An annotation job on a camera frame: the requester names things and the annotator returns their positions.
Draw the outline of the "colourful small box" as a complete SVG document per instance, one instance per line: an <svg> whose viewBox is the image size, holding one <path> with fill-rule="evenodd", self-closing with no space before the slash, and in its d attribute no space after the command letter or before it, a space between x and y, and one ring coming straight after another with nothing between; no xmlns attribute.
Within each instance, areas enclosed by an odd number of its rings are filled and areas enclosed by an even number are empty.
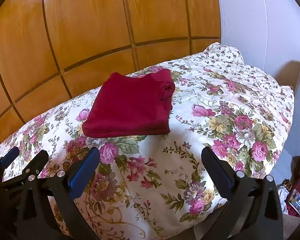
<svg viewBox="0 0 300 240"><path fill-rule="evenodd" d="M300 216L300 193L298 192L297 189L293 189L288 202L289 202L290 206Z"/></svg>

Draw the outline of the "dark red garment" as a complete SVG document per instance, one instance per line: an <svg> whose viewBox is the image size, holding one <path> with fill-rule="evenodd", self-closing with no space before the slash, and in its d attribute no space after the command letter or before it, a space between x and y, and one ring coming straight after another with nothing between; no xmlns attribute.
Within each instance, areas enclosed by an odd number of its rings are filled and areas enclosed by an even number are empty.
<svg viewBox="0 0 300 240"><path fill-rule="evenodd" d="M113 73L101 87L83 133L92 138L168 134L174 90L168 69L143 77Z"/></svg>

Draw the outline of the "floral quilt bedspread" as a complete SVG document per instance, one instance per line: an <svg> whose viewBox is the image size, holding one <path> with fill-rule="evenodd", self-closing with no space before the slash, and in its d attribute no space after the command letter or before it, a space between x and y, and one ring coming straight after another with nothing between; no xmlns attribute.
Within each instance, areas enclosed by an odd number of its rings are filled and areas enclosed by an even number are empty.
<svg viewBox="0 0 300 240"><path fill-rule="evenodd" d="M19 175L40 150L49 155L40 176L50 177L96 147L101 163L75 201L92 230L101 239L166 239L225 204L202 165L204 147L248 176L271 172L292 125L289 86L219 43L133 77L164 68L175 84L169 134L87 137L82 124L99 92L91 89L32 119L0 145L0 157L20 149L4 179Z"/></svg>

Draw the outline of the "wooden panelled wardrobe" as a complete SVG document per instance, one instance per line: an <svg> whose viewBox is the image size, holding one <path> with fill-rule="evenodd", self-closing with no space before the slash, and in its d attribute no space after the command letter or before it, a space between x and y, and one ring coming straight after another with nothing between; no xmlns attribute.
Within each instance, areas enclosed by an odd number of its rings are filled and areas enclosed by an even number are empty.
<svg viewBox="0 0 300 240"><path fill-rule="evenodd" d="M112 72L220 39L218 0L0 0L0 143Z"/></svg>

